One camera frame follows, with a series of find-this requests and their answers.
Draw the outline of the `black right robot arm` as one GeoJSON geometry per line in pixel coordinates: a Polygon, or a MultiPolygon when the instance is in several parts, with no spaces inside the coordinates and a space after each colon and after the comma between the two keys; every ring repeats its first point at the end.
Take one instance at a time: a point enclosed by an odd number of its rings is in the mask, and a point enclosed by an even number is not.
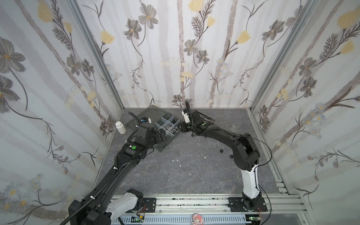
{"type": "Polygon", "coordinates": [[[182,111],[185,119],[181,123],[181,132],[191,132],[192,136],[214,139],[232,150],[234,163],[241,170],[243,191],[240,200],[230,200],[229,207],[234,212],[267,212],[268,208],[262,196],[258,182],[257,169],[260,167],[260,151],[255,138],[250,134],[236,134],[217,126],[214,120],[205,114],[192,110],[185,101],[182,111]]]}

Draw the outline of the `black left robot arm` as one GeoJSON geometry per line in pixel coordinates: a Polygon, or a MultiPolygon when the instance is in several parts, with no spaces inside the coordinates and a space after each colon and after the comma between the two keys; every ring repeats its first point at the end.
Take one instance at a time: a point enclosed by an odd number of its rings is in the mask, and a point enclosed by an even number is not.
{"type": "Polygon", "coordinates": [[[117,208],[109,204],[116,189],[126,176],[148,155],[148,150],[166,141],[166,132],[149,123],[149,118],[139,119],[129,112],[136,120],[136,128],[127,138],[121,150],[115,155],[112,168],[99,184],[81,201],[74,200],[68,208],[69,216],[61,224],[71,225],[109,225],[115,217],[141,206],[140,192],[126,193],[123,202],[117,208]]]}

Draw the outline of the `green compartment organizer box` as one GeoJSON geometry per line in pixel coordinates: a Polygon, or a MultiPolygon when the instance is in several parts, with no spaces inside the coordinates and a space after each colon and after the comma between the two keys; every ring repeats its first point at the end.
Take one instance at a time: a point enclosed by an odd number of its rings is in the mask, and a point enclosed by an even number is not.
{"type": "Polygon", "coordinates": [[[162,128],[166,132],[166,141],[154,145],[154,149],[162,152],[180,134],[180,119],[170,112],[154,105],[136,115],[143,123],[151,124],[154,130],[162,128]]]}

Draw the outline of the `white plastic bottle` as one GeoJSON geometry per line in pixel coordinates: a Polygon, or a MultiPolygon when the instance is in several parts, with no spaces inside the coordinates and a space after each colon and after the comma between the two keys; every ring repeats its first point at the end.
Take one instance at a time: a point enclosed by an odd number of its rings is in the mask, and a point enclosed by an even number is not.
{"type": "Polygon", "coordinates": [[[118,130],[118,132],[119,132],[121,135],[123,135],[123,134],[125,134],[125,133],[127,132],[124,124],[123,124],[122,122],[120,122],[120,121],[117,121],[117,122],[115,123],[115,127],[116,127],[116,129],[118,130]]]}

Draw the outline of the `pink figurine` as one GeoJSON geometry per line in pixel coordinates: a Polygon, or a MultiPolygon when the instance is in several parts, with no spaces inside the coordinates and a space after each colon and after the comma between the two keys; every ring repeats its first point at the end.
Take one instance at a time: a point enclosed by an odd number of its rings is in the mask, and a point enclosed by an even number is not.
{"type": "Polygon", "coordinates": [[[195,213],[195,214],[192,216],[191,225],[203,225],[203,224],[204,224],[203,217],[202,217],[200,214],[195,213]]]}

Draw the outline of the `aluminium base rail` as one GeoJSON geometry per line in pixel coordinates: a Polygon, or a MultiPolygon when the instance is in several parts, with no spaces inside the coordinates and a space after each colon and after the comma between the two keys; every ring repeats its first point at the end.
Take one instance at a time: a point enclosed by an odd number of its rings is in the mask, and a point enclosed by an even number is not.
{"type": "MultiPolygon", "coordinates": [[[[115,195],[110,207],[117,208],[126,195],[115,195]]],[[[111,225],[191,225],[195,213],[203,217],[204,225],[312,225],[305,204],[297,195],[263,194],[267,212],[235,212],[230,200],[239,200],[238,194],[198,194],[144,196],[145,211],[140,216],[124,213],[115,217],[111,225]]]]}

